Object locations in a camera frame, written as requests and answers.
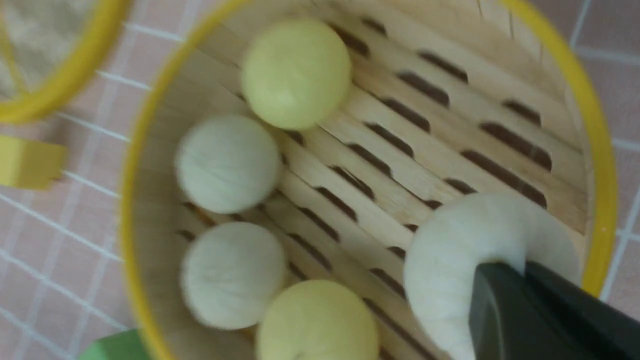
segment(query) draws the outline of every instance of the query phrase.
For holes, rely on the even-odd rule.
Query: bamboo steamer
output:
[[[320,127],[273,129],[287,165],[262,206],[232,216],[175,182],[182,135],[215,113],[251,115],[238,64],[279,19],[313,16],[351,50],[353,89]],[[376,314],[381,359],[447,359],[404,298],[404,251],[439,205],[470,192],[523,196],[566,229],[597,294],[611,257],[616,182],[598,99],[548,22],[522,0],[236,0],[167,66],[129,150],[122,239],[132,305],[158,359],[253,359],[249,332],[196,323],[179,267],[195,236],[244,220],[287,249],[292,282],[333,279]]]
[[[0,122],[38,120],[93,77],[130,0],[0,0]]]

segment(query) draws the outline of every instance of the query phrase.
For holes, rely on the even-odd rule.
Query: white felt dumpling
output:
[[[406,254],[404,286],[422,329],[454,360],[475,359],[468,315],[476,266],[536,261],[579,282],[577,252],[559,222],[520,197],[473,194],[435,211]]]
[[[195,204],[231,214],[259,204],[273,191],[282,160],[275,140],[257,121],[222,115],[189,130],[175,166],[180,187]]]
[[[285,253],[267,229],[219,225],[190,246],[182,262],[187,307],[209,327],[242,329],[262,320],[286,281]]]

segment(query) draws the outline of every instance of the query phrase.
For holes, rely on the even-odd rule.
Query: felt ball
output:
[[[283,129],[329,117],[351,87],[346,45],[325,23],[285,20],[259,35],[244,58],[241,81],[251,109]]]
[[[285,284],[287,262],[267,229],[247,222],[219,225],[190,246],[182,262],[187,307],[209,327],[253,326]]]
[[[262,202],[276,186],[282,160],[273,137],[240,115],[209,118],[182,139],[178,184],[197,205],[231,214]]]
[[[260,324],[259,360],[375,360],[379,339],[366,304],[336,282],[311,280],[280,294]]]

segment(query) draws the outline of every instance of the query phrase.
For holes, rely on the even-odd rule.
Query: yellow felt ball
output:
[[[375,360],[379,340],[369,308],[335,282],[311,280],[274,300],[257,335],[259,360]]]
[[[325,23],[286,20],[251,44],[242,87],[251,109],[283,129],[305,129],[335,112],[351,86],[344,42]]]

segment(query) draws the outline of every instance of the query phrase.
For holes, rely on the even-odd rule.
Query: toy block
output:
[[[64,146],[0,135],[0,185],[46,190],[62,177]]]

